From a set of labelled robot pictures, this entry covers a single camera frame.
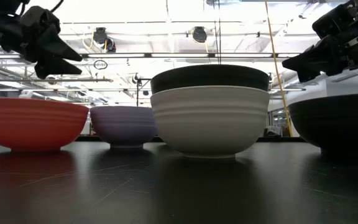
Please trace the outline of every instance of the purple bowl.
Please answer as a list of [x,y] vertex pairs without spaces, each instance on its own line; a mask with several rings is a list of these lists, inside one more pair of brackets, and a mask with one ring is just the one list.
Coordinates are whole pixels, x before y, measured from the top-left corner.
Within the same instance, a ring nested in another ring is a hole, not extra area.
[[157,134],[151,108],[99,106],[91,108],[96,134],[111,147],[143,147]]

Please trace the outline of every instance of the cable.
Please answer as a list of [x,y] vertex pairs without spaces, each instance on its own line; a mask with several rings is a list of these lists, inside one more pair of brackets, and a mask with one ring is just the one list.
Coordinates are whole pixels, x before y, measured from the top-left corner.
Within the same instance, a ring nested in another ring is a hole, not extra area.
[[58,9],[58,8],[62,5],[63,1],[64,1],[64,0],[60,0],[60,2],[59,2],[58,4],[56,4],[55,7],[53,7],[53,9],[51,10],[51,12],[55,12],[56,9]]
[[218,0],[218,11],[219,11],[219,55],[222,64],[222,30],[221,30],[221,0]]
[[92,39],[91,39],[91,45],[90,45],[90,46],[88,46],[88,45],[85,43],[85,37],[86,37],[86,36],[85,36],[85,33],[82,32],[82,34],[83,34],[82,44],[84,45],[85,48],[90,49],[90,48],[93,46],[93,36],[94,36],[94,32],[92,32]]
[[[212,5],[214,7],[214,12],[215,12],[215,0],[212,0]],[[214,36],[215,36],[215,41],[216,41],[216,53],[218,54],[219,53],[219,49],[218,49],[218,36],[216,35],[216,19],[214,17],[214,25],[215,25],[215,33],[214,33]]]
[[280,86],[281,96],[282,96],[282,98],[283,98],[284,112],[285,112],[285,117],[287,118],[288,130],[290,131],[290,136],[292,137],[292,128],[291,128],[290,117],[289,117],[289,115],[288,115],[287,101],[285,100],[285,94],[284,94],[284,91],[283,91],[283,86],[281,85],[280,75],[278,74],[277,58],[276,58],[276,52],[275,52],[275,49],[274,49],[273,34],[272,34],[272,25],[271,25],[271,23],[270,23],[269,7],[268,7],[268,5],[267,5],[267,0],[265,0],[265,7],[266,7],[267,22],[268,22],[268,30],[269,30],[269,33],[270,33],[270,41],[271,41],[271,43],[272,43],[273,59],[274,59],[274,65],[275,65],[275,68],[276,68],[277,81],[278,81],[278,85]]

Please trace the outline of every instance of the red bowl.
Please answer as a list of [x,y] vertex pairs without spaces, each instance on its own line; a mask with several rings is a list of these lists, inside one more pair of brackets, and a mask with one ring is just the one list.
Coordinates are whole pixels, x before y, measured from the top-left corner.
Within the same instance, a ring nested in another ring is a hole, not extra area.
[[58,151],[80,135],[88,111],[59,101],[0,98],[0,145],[15,152]]

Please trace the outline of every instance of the stacked bowls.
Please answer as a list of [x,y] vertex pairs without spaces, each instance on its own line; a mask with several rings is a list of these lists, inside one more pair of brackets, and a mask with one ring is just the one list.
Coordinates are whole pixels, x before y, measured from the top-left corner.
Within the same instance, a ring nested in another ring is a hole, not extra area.
[[263,133],[269,77],[260,70],[197,65],[163,72],[151,85],[158,135],[186,157],[234,157]]
[[58,151],[80,135],[88,112],[71,103],[0,98],[0,145],[12,152]]
[[331,154],[358,154],[358,94],[300,101],[288,109],[309,143]]
[[96,134],[112,148],[142,148],[156,135],[151,108],[99,106],[91,108]]

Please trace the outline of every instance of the fluorescent light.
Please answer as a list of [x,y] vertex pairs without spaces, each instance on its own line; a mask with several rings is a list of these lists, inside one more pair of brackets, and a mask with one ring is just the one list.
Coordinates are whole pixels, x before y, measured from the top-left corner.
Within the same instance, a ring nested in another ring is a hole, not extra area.
[[57,91],[88,91],[88,89],[57,89]]
[[195,58],[200,58],[200,57],[208,57],[208,54],[152,54],[152,57],[158,58],[158,57],[162,57],[162,58],[177,58],[177,57],[183,57],[183,58],[191,58],[191,57],[195,57]]
[[24,85],[18,84],[17,82],[0,82],[1,85],[6,85],[15,88],[22,88]]
[[222,54],[222,58],[224,57],[238,57],[238,58],[265,58],[265,57],[273,57],[272,54]]
[[139,58],[144,54],[88,54],[89,58]]
[[279,54],[278,57],[296,57],[299,54]]
[[33,93],[35,96],[39,96],[39,97],[45,97],[44,95],[41,95],[39,93]]
[[20,55],[13,55],[13,54],[1,54],[0,59],[18,59],[22,58]]
[[[280,89],[271,89],[270,91],[280,91]],[[283,91],[306,91],[304,88],[284,88]]]
[[15,90],[15,89],[0,89],[0,91],[19,91],[19,90]]
[[51,89],[34,89],[34,90],[27,90],[27,91],[54,91]]
[[51,98],[53,100],[58,100],[58,101],[69,101],[69,99],[61,97],[61,96],[48,96],[48,98]]

